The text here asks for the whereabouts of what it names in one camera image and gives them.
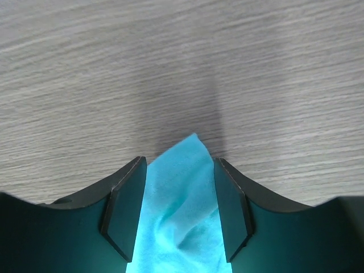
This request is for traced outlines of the light blue t shirt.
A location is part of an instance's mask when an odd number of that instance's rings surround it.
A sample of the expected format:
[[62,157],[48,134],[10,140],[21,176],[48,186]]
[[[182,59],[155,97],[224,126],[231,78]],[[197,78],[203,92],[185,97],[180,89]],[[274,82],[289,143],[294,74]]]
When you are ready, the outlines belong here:
[[133,261],[127,272],[231,272],[213,160],[197,134],[148,165]]

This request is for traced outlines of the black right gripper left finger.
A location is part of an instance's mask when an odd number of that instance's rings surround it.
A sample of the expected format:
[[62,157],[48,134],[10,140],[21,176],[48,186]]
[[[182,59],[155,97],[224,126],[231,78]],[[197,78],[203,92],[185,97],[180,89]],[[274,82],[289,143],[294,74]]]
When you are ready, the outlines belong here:
[[125,272],[132,261],[146,158],[50,204],[1,193],[2,272]]

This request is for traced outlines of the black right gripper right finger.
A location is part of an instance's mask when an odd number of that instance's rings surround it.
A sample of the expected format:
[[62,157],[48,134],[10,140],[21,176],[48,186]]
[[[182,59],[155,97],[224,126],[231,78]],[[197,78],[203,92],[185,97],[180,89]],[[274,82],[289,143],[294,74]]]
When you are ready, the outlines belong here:
[[308,206],[249,179],[223,158],[214,182],[233,272],[362,272],[363,197]]

